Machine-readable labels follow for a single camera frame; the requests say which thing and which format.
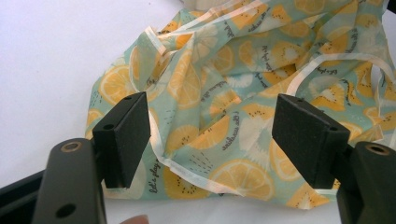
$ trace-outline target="lemon print fabric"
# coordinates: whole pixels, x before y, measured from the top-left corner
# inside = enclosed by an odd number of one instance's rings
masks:
[[[269,200],[275,194],[271,177],[254,162],[229,161],[213,171],[211,180],[234,189],[240,195]]]
[[[134,187],[105,195],[232,194],[299,209],[333,201],[309,187],[272,138],[276,97],[304,98],[349,129],[352,146],[395,147],[396,72],[381,23],[386,3],[234,0],[208,11],[182,9],[162,29],[142,31],[94,83],[89,101],[91,139],[125,96],[145,91],[148,99],[151,137]]]

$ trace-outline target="lemon slice print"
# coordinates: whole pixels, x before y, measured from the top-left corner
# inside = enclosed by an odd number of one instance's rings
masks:
[[[344,92],[344,88],[341,85],[332,85],[315,98],[311,104],[314,106],[325,106],[334,111],[343,111],[345,110]]]
[[[353,82],[347,81],[346,84],[347,84],[346,99],[348,100],[348,102],[354,105],[363,105],[363,102],[358,98],[358,95],[356,95],[356,89],[353,85]]]
[[[357,91],[365,97],[373,97],[372,85],[371,85],[371,63],[362,63],[354,72],[358,76]]]
[[[367,107],[363,110],[363,114],[373,123],[373,126],[381,122],[379,111],[376,106]]]
[[[257,7],[251,8],[248,11],[242,12],[237,16],[231,17],[231,21],[235,24],[238,29],[242,29],[245,25],[250,25],[257,20],[260,15],[267,10],[268,6],[261,4]]]
[[[137,82],[139,80],[139,67],[140,67],[140,56],[139,56],[138,46],[135,46],[132,49],[129,65],[131,65],[132,68],[131,69],[132,77],[134,78],[134,81]]]
[[[210,194],[209,191],[200,189],[174,174],[167,166],[163,167],[163,182],[165,192],[171,199],[201,199]]]
[[[125,96],[135,93],[129,79],[128,65],[119,65],[104,74],[99,86],[99,93],[111,105],[115,105]]]
[[[234,67],[233,50],[225,45],[212,59],[213,65],[220,74],[225,75]]]
[[[304,183],[286,205],[300,209],[311,209],[329,201],[328,198],[316,193],[307,183]]]
[[[181,49],[190,40],[191,35],[179,35],[176,38],[176,49]]]
[[[305,37],[309,34],[309,26],[303,21],[287,24],[279,28],[280,31],[291,37]]]
[[[294,0],[294,5],[297,9],[306,14],[318,14],[324,8],[324,0]]]
[[[286,78],[293,75],[295,71],[296,71],[296,67],[294,66],[294,64],[291,64],[278,68],[273,72],[263,72],[263,76],[272,85],[275,85],[279,81],[285,80]]]
[[[348,141],[354,140],[356,137],[361,135],[361,133],[363,133],[363,128],[357,124],[347,121],[339,121],[339,123],[350,131],[350,136]]]
[[[271,49],[271,55],[277,66],[283,67],[297,63],[304,55],[304,49],[287,41],[278,41]]]
[[[343,53],[347,49],[347,43],[349,40],[348,33],[338,36],[332,41],[325,43],[320,50],[326,54]]]
[[[285,152],[277,145],[274,139],[270,143],[271,166],[277,176],[285,181],[293,181],[301,177],[297,168],[289,160]]]
[[[275,115],[275,110],[271,106],[259,105],[256,103],[245,105],[242,107],[242,110],[245,111],[251,118],[259,117],[263,120],[271,119]]]
[[[90,126],[94,120],[101,119],[102,117],[103,117],[103,113],[100,110],[95,108],[89,109],[86,127]]]
[[[387,88],[384,94],[385,99],[396,101],[396,83],[393,84],[387,76],[385,76],[385,81],[387,82]]]
[[[384,132],[394,130],[396,128],[396,111],[383,115],[379,125]]]
[[[178,108],[192,108],[200,102],[200,79],[190,65],[191,51],[187,50],[180,58],[174,74],[167,86],[168,92],[177,100]]]
[[[225,115],[225,109],[229,105],[232,103],[239,104],[240,102],[241,100],[234,91],[228,90],[222,92],[213,98],[212,104],[209,107],[210,116],[214,118],[220,114]]]
[[[275,193],[274,182],[260,165],[249,160],[233,160],[213,171],[209,179],[241,195],[269,200]]]
[[[356,17],[356,24],[365,28],[370,28],[370,26],[378,26],[378,18],[373,14],[359,14]]]
[[[285,24],[291,21],[291,17],[282,5],[277,5],[273,7],[272,17]]]

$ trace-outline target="black metal bracket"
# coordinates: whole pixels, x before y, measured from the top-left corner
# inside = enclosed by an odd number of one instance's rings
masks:
[[[0,223],[106,223],[101,182],[131,186],[150,137],[146,94],[122,99],[92,132],[55,146],[45,171],[0,189]]]
[[[279,94],[273,138],[314,189],[341,182],[343,223],[396,223],[396,151],[348,143],[349,130],[308,102]]]

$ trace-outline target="white table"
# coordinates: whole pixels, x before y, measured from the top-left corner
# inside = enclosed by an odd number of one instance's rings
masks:
[[[178,0],[3,0],[0,6],[0,188],[43,170],[50,150],[82,137],[91,87],[149,26],[163,28]],[[396,15],[384,25],[396,58]],[[106,200],[108,223],[339,223],[336,203],[311,211],[235,197]]]

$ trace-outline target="fabric bag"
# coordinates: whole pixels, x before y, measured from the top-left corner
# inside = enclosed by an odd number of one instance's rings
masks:
[[[312,189],[272,139],[276,97],[304,98],[351,131],[396,146],[396,72],[382,0],[233,0],[147,28],[92,88],[86,137],[119,100],[146,91],[151,138],[124,199],[224,194],[309,209]]]

